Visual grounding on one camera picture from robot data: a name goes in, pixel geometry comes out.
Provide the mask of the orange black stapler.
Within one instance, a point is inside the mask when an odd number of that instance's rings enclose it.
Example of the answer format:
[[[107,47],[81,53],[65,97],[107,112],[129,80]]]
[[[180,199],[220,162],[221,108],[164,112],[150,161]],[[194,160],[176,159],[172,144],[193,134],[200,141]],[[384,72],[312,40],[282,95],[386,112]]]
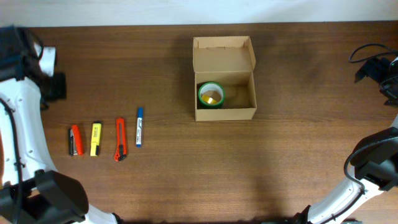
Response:
[[[68,130],[68,150],[70,156],[83,155],[83,141],[77,125],[73,124]]]

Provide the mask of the brown cardboard box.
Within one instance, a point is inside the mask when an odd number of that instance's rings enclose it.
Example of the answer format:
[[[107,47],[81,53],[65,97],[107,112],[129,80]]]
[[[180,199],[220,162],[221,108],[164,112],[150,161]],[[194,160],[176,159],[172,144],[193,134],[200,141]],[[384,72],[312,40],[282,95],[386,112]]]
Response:
[[[195,37],[193,70],[195,120],[250,120],[257,110],[254,86],[256,58],[249,36]],[[198,90],[206,82],[217,82],[225,91],[220,109],[204,109]]]

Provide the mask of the small yellow tape roll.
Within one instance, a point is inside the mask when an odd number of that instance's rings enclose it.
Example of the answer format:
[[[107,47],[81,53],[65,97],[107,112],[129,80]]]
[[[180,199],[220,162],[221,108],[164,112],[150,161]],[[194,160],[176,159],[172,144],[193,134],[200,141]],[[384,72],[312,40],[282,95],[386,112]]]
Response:
[[[215,100],[214,98],[212,98],[212,97],[210,97],[210,96],[207,96],[207,95],[202,95],[202,96],[201,96],[201,100],[202,100],[204,103],[209,104],[209,105],[215,105],[215,104],[219,103],[219,101],[217,101],[217,100]]]

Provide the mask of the green tape roll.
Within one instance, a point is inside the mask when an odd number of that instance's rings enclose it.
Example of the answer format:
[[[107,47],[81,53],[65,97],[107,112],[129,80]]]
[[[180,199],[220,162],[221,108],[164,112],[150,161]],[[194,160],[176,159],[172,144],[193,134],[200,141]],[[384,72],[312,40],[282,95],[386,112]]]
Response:
[[[201,100],[202,95],[210,96],[210,97],[214,98],[215,100],[219,101],[219,103],[217,103],[215,105],[206,104]],[[222,108],[224,101],[225,101],[225,96],[226,96],[226,94],[225,94],[224,88],[217,82],[206,82],[206,83],[202,84],[202,86],[198,90],[199,104],[201,104],[201,106],[204,109],[220,109],[220,108]]]

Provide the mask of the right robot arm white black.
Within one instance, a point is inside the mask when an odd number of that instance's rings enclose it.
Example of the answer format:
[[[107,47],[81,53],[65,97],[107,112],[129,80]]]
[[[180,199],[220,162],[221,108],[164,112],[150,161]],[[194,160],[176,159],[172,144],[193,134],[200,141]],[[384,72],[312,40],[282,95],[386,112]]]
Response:
[[[397,108],[397,57],[372,58],[357,71],[356,82],[378,82],[384,103]],[[349,223],[345,221],[365,202],[397,187],[397,116],[391,126],[360,142],[346,159],[345,178],[322,201],[297,213],[290,223]]]

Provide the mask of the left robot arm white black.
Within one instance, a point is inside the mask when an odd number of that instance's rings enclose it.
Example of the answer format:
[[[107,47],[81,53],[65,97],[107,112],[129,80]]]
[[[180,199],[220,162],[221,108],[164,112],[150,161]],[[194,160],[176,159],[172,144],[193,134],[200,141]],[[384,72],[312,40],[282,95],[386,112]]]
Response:
[[[121,223],[89,204],[76,179],[59,173],[41,119],[49,102],[67,96],[52,47],[25,27],[1,28],[1,216],[11,223]]]

